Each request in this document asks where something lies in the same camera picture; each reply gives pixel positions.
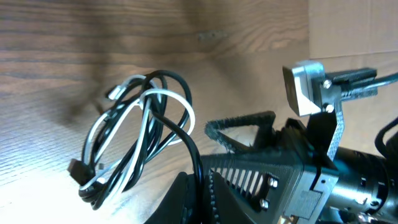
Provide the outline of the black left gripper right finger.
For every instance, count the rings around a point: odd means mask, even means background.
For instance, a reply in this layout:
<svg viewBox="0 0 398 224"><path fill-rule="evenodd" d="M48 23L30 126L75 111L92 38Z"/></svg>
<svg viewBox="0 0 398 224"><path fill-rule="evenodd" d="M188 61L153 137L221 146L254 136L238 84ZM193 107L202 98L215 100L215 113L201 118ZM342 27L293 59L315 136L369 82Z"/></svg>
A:
<svg viewBox="0 0 398 224"><path fill-rule="evenodd" d="M252 223L219 173L212 173L205 178L201 217L202 223L206 224Z"/></svg>

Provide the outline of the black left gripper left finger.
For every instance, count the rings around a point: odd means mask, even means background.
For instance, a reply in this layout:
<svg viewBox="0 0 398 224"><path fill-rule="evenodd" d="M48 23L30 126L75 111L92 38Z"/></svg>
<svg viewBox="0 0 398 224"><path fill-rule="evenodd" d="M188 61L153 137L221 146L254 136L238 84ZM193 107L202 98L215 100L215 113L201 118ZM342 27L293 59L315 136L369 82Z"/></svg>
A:
<svg viewBox="0 0 398 224"><path fill-rule="evenodd" d="M197 186L193 174L180 172L145 224L199 223Z"/></svg>

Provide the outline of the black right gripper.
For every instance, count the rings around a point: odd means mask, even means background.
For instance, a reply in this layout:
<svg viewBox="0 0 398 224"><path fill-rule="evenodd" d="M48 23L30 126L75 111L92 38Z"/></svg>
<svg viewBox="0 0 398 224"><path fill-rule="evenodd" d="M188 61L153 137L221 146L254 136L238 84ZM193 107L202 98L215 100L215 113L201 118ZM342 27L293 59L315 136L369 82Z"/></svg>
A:
<svg viewBox="0 0 398 224"><path fill-rule="evenodd" d="M207 122L205 134L227 152L202 156L204 174L222 176L252 223L320 223L338 170L300 121L276 131L275 117L265 111Z"/></svg>

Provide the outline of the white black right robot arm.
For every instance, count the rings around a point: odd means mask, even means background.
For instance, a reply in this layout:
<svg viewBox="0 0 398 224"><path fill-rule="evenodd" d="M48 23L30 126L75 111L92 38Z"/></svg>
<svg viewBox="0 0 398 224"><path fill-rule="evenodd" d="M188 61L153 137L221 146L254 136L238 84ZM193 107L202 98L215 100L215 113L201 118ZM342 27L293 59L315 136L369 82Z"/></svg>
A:
<svg viewBox="0 0 398 224"><path fill-rule="evenodd" d="M312 115L308 124L288 119L277 131L271 111L213 120L206 135L226 148L202 158L213 181L212 210L244 223L396 223L397 138L380 132L374 156L332 140L333 114Z"/></svg>

